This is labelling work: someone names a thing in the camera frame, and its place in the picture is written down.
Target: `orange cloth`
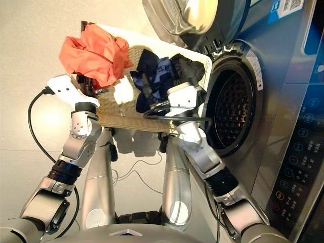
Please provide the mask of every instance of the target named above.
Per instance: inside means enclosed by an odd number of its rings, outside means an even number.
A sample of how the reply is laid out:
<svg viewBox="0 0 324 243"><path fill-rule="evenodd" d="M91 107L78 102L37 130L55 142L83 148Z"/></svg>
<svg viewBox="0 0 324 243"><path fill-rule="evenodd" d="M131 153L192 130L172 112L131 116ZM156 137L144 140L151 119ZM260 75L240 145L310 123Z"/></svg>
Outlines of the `orange cloth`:
<svg viewBox="0 0 324 243"><path fill-rule="evenodd" d="M128 43L113 37L95 24L87 25L81 38L67 36L59 59L69 73L93 78L94 89L114 84L123 70L133 66L128 58Z"/></svg>

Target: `floor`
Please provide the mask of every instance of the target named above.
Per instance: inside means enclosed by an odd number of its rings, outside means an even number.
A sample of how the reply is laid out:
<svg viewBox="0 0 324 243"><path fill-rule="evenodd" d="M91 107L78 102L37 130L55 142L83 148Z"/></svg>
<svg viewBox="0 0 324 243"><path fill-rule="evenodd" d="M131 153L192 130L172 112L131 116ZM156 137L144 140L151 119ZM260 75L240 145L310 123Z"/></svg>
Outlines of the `floor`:
<svg viewBox="0 0 324 243"><path fill-rule="evenodd" d="M43 176L51 161L34 143L27 124L30 101L56 75L64 73L58 60L61 44L67 35L79 36L80 21L107 24L157 38L141 0L95 1L2 1L0 9L0 224L18 217L21 208ZM55 96L41 97L32 110L32 124L40 143L57 158L68 137L71 107ZM112 164L119 175L135 165L142 179L154 190L162 191L165 154L159 154L156 134L118 130L116 135L119 160ZM80 197L87 167L77 181ZM116 212L120 214L158 210L161 194L148 188L136 173L115 185ZM204 194L193 181L193 212L187 233L203 242L215 242L216 222ZM72 217L75 199L68 198ZM65 220L62 227L68 224ZM77 223L69 233L79 230ZM55 235L45 236L43 241ZM221 242L230 242L222 231Z"/></svg>

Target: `white cable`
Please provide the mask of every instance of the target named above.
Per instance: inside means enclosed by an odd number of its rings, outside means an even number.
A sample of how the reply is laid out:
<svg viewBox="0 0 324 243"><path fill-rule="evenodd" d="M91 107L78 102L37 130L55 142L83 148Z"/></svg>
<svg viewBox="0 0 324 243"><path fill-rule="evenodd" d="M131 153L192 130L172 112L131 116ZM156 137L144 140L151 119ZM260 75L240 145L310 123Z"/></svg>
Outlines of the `white cable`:
<svg viewBox="0 0 324 243"><path fill-rule="evenodd" d="M148 165L150 165L150 166L156 166L156 165L158 165L158 164L161 163L161 161L162 161L162 156L161 156L160 152L158 152L157 154L160 156L160 160L159 160L158 162L156 162L156 163L154 163L154 164L150 164L150 163L148 163L148 162L146 162L146 161L140 159L140 160L136 161L136 162L132 165L132 167L128 170L128 172L125 173L125 174L122 175L122 176L119 176L119 175L118 175L118 171L117 171L117 170L115 170L115 169L111 169L112 171L115 171L115 173L116 173L116 177L112 177L113 179L115 179L114 182L113 182L113 186L115 186L115 185L117 184L118 181L122 181L122 180L126 179L128 176L130 176L130 175L134 172L134 173L136 173L136 174L138 175L138 177L139 177L139 178L141 179L141 181L145 184L145 186L147 186L147 187L148 187L149 189L151 189L152 191L155 191L156 193L162 194L162 192L159 192L159 191L153 189L152 187L150 187L150 186L149 186L149 185L148 185L148 184L143 180L143 178L141 177L141 175L139 174L138 171L136 171L136 170L132 170L132 169L134 168L134 166L135 166L138 162L143 162L143 163L146 163L146 164L148 164Z"/></svg>

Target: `laundry basket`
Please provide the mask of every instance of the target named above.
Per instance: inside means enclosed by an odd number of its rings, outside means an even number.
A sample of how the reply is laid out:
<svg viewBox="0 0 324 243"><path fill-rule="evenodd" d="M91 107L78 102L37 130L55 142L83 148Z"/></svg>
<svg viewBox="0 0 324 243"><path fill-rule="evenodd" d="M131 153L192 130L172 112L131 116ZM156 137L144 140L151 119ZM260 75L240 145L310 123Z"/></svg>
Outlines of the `laundry basket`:
<svg viewBox="0 0 324 243"><path fill-rule="evenodd" d="M212 62L209 57L189 51L187 49L165 43L138 33L123 29L98 25L113 36L120 36L129 44L129 56L133 67L124 70L124 78L117 81L115 86L110 86L107 93L98 95L100 107L97 114L103 126L113 128L127 128L152 132L174 132L174 126L169 121L144 119L141 113L135 109L137 97L140 91L134 86L130 71L137 68L139 59L144 49L155 53L159 58L181 55L204 64L205 74L199 82L200 86L207 90L208 80L211 75Z"/></svg>

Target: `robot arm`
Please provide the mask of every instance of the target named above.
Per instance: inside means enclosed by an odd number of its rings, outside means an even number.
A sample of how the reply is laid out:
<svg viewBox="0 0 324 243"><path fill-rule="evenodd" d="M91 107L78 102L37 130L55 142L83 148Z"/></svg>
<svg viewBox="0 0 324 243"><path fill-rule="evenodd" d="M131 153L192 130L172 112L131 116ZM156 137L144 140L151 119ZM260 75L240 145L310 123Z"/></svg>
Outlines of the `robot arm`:
<svg viewBox="0 0 324 243"><path fill-rule="evenodd" d="M193 86L184 85L170 90L171 112L167 115L185 115L195 107ZM176 107L187 107L187 110ZM221 205L221 217L229 235L241 242L289 242L269 226L269 221L251 195L239 184L224 162L207 143L204 131L195 121L177 126L178 145L185 151L199 176L205 180L215 201Z"/></svg>
<svg viewBox="0 0 324 243"><path fill-rule="evenodd" d="M61 75L49 80L57 96L75 107L69 138L49 174L23 207L19 218L1 228L1 242L39 242L44 233L59 229L69 208L74 183L95 151L101 126L96 116L97 99L85 96L72 76Z"/></svg>

